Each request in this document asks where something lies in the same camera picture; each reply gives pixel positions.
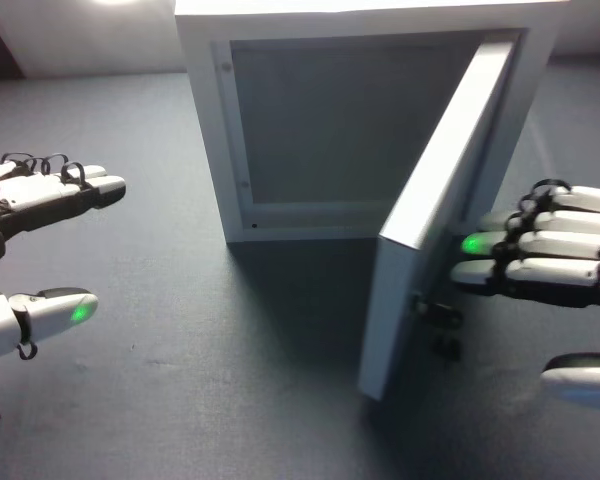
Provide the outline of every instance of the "green light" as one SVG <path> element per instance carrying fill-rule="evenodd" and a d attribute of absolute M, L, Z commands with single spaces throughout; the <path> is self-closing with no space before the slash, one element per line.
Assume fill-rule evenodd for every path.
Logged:
<path fill-rule="evenodd" d="M 479 235 L 479 233 L 474 233 L 463 240 L 462 251 L 464 253 L 468 253 L 469 255 L 486 255 L 489 253 L 482 251 L 484 244 Z"/>
<path fill-rule="evenodd" d="M 91 316 L 92 310 L 88 305 L 78 305 L 71 314 L 71 323 L 78 325 Z"/>

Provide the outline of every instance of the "robotic hand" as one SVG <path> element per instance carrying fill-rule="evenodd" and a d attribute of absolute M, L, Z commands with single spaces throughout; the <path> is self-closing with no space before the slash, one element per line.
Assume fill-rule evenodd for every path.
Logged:
<path fill-rule="evenodd" d="M 51 173 L 51 159 L 61 158 L 60 173 Z M 40 170 L 35 171 L 40 163 Z M 126 192 L 120 177 L 104 168 L 69 162 L 66 155 L 44 158 L 27 153 L 0 160 L 0 258 L 14 235 L 76 217 L 91 208 L 107 207 Z M 55 288 L 36 294 L 0 294 L 0 356 L 14 350 L 32 359 L 36 342 L 88 320 L 98 306 L 95 295 L 81 288 Z M 29 346 L 25 353 L 23 346 Z"/>
<path fill-rule="evenodd" d="M 462 243 L 453 282 L 470 293 L 572 308 L 600 305 L 600 189 L 543 180 L 518 211 L 485 215 Z M 553 358 L 541 375 L 559 397 L 600 408 L 600 353 Z"/>

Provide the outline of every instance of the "white wall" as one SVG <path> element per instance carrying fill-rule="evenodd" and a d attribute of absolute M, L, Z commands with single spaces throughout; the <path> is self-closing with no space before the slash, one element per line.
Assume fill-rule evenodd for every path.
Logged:
<path fill-rule="evenodd" d="M 0 0 L 0 33 L 27 77 L 184 71 L 174 2 Z M 556 52 L 600 52 L 600 0 L 572 0 Z"/>

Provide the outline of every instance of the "gray table surface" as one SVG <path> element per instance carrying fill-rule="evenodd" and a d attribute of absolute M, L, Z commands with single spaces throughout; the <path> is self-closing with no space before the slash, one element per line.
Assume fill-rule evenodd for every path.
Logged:
<path fill-rule="evenodd" d="M 0 479 L 600 479 L 600 412 L 538 385 L 551 356 L 600 350 L 600 308 L 443 292 L 463 362 L 420 326 L 373 405 L 355 380 L 374 243 L 228 249 L 185 75 L 0 83 L 12 150 L 104 165 L 128 193 L 0 262 L 5 293 L 101 301 L 34 361 L 0 358 Z M 498 205 L 554 175 L 600 187 L 597 62 L 548 69 Z"/>

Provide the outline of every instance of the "open cabinet door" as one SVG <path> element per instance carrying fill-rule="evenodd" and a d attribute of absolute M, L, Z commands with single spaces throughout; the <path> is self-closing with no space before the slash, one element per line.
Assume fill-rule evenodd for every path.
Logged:
<path fill-rule="evenodd" d="M 478 47 L 378 236 L 359 378 L 374 399 L 384 395 L 411 329 L 414 295 L 426 296 L 439 278 L 451 232 L 480 195 L 482 152 L 516 41 L 487 37 Z"/>

